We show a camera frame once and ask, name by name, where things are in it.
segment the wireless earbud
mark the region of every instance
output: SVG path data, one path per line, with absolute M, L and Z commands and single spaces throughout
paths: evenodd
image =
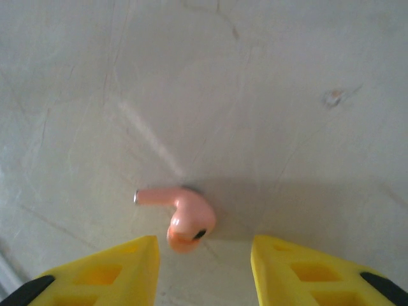
M 196 191 L 182 188 L 141 189 L 134 201 L 140 205 L 174 205 L 176 211 L 167 230 L 167 241 L 176 252 L 195 249 L 215 226 L 215 213 Z

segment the rectangular cutout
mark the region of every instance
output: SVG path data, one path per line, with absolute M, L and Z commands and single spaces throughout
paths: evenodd
M 76 285 L 110 285 L 120 274 L 120 265 L 99 265 L 84 270 L 74 280 Z
M 292 251 L 289 247 L 286 247 L 285 245 L 281 245 L 281 244 L 274 244 L 273 248 L 276 251 Z
M 340 276 L 321 263 L 293 263 L 292 270 L 302 282 L 335 282 Z
M 59 296 L 54 306 L 93 306 L 97 299 L 97 296 Z
M 319 306 L 368 306 L 355 292 L 316 291 L 312 296 Z

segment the pink earbud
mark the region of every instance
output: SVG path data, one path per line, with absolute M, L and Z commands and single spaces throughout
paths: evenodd
M 174 205 L 176 211 L 167 230 L 167 241 L 176 252 L 195 249 L 200 238 L 215 226 L 215 214 L 206 199 L 195 191 L 182 187 L 141 189 L 134 201 L 141 205 Z

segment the floor stain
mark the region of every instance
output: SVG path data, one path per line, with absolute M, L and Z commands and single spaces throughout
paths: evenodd
M 353 89 L 332 89 L 326 91 L 322 98 L 323 105 L 328 109 L 332 109 L 351 96 L 354 96 L 362 87 L 363 84 Z

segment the gray concrete floor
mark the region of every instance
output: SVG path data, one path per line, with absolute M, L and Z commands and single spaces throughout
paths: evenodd
M 0 3 L 0 239 L 34 277 L 146 234 L 156 305 L 255 305 L 269 233 L 408 288 L 408 2 Z M 146 186 L 219 216 L 169 250 Z

